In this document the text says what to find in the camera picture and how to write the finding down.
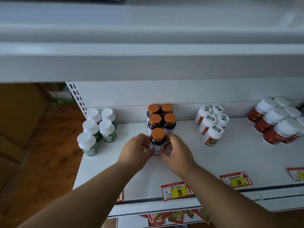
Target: yellow price label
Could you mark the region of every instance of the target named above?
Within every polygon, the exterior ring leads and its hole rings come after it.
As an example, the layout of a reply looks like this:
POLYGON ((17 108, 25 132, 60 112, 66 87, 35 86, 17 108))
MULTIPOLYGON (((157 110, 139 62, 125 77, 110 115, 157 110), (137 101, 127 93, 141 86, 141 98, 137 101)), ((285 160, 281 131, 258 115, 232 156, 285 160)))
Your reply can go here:
POLYGON ((243 177, 230 178, 230 182, 233 188, 247 185, 243 177))
POLYGON ((188 191, 185 186, 181 188, 171 189, 170 193, 173 199, 188 195, 188 191))
POLYGON ((304 181, 304 172, 298 172, 297 176, 304 181))

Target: bottle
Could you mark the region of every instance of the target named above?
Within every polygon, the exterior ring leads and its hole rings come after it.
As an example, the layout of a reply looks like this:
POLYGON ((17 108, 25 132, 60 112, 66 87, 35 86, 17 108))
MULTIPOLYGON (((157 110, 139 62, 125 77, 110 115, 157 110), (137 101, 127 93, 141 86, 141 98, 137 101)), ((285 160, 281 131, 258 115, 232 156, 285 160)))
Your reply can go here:
POLYGON ((148 110, 147 110, 147 126, 148 126, 148 122, 149 122, 149 118, 152 114, 158 114, 159 113, 159 106, 156 104, 152 104, 150 106, 148 106, 148 110))
POLYGON ((211 114, 211 107, 207 105, 203 105, 197 112, 197 115, 194 119, 195 123, 200 125, 203 118, 207 117, 208 114, 211 114))
POLYGON ((101 111, 101 116, 104 120, 108 119, 112 122, 112 124, 115 126, 115 129, 117 129, 118 124, 116 121, 116 115, 113 113, 113 110, 111 109, 104 109, 101 111))
POLYGON ((94 120, 89 119, 82 123, 83 132, 89 132, 94 136, 97 142, 102 140, 102 136, 99 131, 99 126, 95 123, 94 120))
POLYGON ((284 141, 282 141, 283 144, 289 144, 292 141, 298 139, 301 136, 304 136, 304 117, 298 117, 296 121, 299 122, 301 129, 294 135, 290 136, 289 138, 286 138, 284 141))
POLYGON ((165 115, 165 124, 162 126, 162 129, 166 134, 174 133, 176 126, 176 116, 174 114, 165 115))
POLYGON ((277 107, 279 108, 285 108, 290 104, 290 102, 284 98, 276 97, 274 100, 276 101, 277 107))
POLYGON ((162 119, 162 124, 163 124, 163 122, 164 122, 164 118, 165 118, 165 115, 166 114, 172 114, 173 113, 173 109, 172 109, 172 105, 171 104, 169 104, 169 103, 166 103, 166 104, 163 104, 162 106, 162 112, 161 112, 161 119, 162 119))
POLYGON ((148 136, 150 137, 152 130, 155 128, 161 128, 161 116, 158 114, 152 114, 148 122, 148 136))
POLYGON ((216 124, 222 126, 223 129, 228 125, 229 117, 226 114, 219 114, 216 117, 216 124))
POLYGON ((265 133, 280 121, 283 121, 285 118, 287 118, 287 116, 288 113, 284 109, 274 107, 254 125, 254 128, 260 133, 265 133))
POLYGON ((279 144, 286 138, 296 134, 301 127, 295 119, 286 118, 262 135, 262 140, 270 145, 279 144))
POLYGON ((220 105, 214 105, 212 107, 212 111, 211 111, 211 114, 214 115, 214 116, 217 116, 219 114, 221 114, 223 112, 223 107, 221 107, 220 105))
POLYGON ((117 134, 116 134, 115 126, 110 120, 108 119, 102 120, 99 123, 99 131, 106 143, 112 143, 116 141, 117 134))
POLYGON ((247 115, 247 119, 253 123, 257 123, 269 110, 276 107, 275 100, 263 98, 247 115))
POLYGON ((287 106, 284 110, 288 113, 289 118, 296 119, 301 116, 301 112, 294 107, 287 106))
POLYGON ((214 125, 207 130, 203 137, 203 142, 207 146, 214 146, 217 141, 222 137, 224 129, 222 126, 214 125))
POLYGON ((162 128, 152 130, 150 136, 150 149, 155 149, 154 155, 159 155, 165 146, 165 131, 162 128))
POLYGON ((99 125, 99 123, 101 122, 101 114, 98 112, 97 109, 92 109, 92 108, 89 108, 87 110, 87 117, 88 119, 92 119, 94 120, 97 125, 99 125))
POLYGON ((207 117, 203 118, 199 125, 199 132, 203 135, 207 132, 210 127, 213 127, 216 123, 216 117, 212 114, 208 114, 207 117))
POLYGON ((80 149, 88 157, 97 155, 100 151, 100 146, 94 136, 90 132, 83 132, 77 137, 78 145, 80 149))

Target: hand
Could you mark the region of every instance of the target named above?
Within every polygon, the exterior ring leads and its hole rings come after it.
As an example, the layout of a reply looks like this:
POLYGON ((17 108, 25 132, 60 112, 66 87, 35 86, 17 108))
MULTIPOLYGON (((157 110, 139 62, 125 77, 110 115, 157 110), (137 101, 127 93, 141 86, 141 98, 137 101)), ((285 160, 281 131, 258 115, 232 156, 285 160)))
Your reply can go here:
POLYGON ((117 163, 126 165, 135 173, 139 172, 154 153, 149 145, 150 138, 143 133, 131 138, 121 150, 117 163))
POLYGON ((197 164, 189 147, 179 136, 175 134, 167 134, 166 136, 170 142, 165 145, 160 157, 173 173, 183 179, 193 168, 197 167, 197 164))

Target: forearm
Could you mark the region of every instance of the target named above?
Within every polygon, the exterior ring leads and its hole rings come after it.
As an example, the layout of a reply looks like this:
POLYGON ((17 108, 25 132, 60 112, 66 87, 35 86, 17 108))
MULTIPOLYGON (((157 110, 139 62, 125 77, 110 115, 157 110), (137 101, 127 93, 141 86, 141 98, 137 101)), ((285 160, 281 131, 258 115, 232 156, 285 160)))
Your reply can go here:
POLYGON ((100 228, 134 174, 127 166, 116 163, 34 215, 20 228, 100 228))
POLYGON ((201 167, 183 180, 190 186, 217 228, 278 227, 277 218, 201 167))

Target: white bottle cap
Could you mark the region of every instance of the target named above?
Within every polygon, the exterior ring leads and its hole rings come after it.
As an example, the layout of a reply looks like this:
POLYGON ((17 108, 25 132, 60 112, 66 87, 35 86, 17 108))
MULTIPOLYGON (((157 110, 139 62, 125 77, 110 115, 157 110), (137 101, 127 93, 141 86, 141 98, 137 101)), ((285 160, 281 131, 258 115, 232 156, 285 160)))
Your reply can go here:
POLYGON ((113 113, 113 110, 111 109, 104 109, 101 111, 101 116, 103 120, 108 119, 111 122, 113 122, 116 119, 116 115, 113 113))
POLYGON ((99 131, 103 136, 110 135, 115 131, 115 126, 110 120, 105 119, 99 123, 99 131))
POLYGON ((289 118, 296 119, 301 116, 301 112, 294 107, 287 106, 284 108, 284 110, 287 111, 289 118))
POLYGON ((101 121, 101 114, 98 112, 97 109, 91 109, 91 108, 89 108, 87 110, 87 116, 88 116, 88 119, 92 119, 96 123, 98 123, 98 122, 101 121))
POLYGON ((275 125, 287 117, 288 113, 284 109, 274 107, 264 115, 263 119, 268 124, 275 125))
POLYGON ((287 107, 290 104, 289 101, 287 101, 284 98, 280 98, 280 97, 276 97, 275 101, 277 102, 277 104, 278 104, 277 107, 279 107, 279 108, 287 107))
POLYGON ((269 110, 276 107, 277 103, 275 100, 270 98, 263 98, 257 105, 256 110, 261 114, 266 114, 269 110))
POLYGON ((90 132, 83 132, 79 134, 77 141, 82 149, 89 149, 96 143, 96 139, 92 134, 90 134, 90 132))
POLYGON ((207 117, 207 115, 210 114, 210 113, 211 113, 211 107, 208 106, 208 105, 203 105, 203 106, 199 109, 199 112, 198 112, 198 114, 199 114, 201 117, 203 117, 203 118, 207 117))
POLYGON ((99 131, 99 126, 92 119, 86 120, 82 123, 83 132, 90 132, 90 134, 96 134, 99 131))
POLYGON ((212 114, 208 114, 207 117, 203 118, 202 123, 203 123, 203 125, 210 128, 215 125, 216 116, 214 116, 212 114))
POLYGON ((222 126, 214 125, 207 130, 208 135, 214 139, 220 139, 224 133, 222 126))
POLYGON ((304 135, 304 117, 298 117, 296 121, 298 121, 301 125, 301 129, 298 133, 304 135))
POLYGON ((216 120, 216 124, 222 127, 226 127, 229 122, 229 117, 226 114, 219 114, 216 120))
POLYGON ((223 107, 221 107, 220 105, 214 105, 212 107, 212 113, 214 116, 217 116, 219 114, 221 114, 223 112, 223 107))
POLYGON ((295 119, 286 118, 274 126, 276 133, 283 137, 290 137, 301 129, 300 124, 295 119))

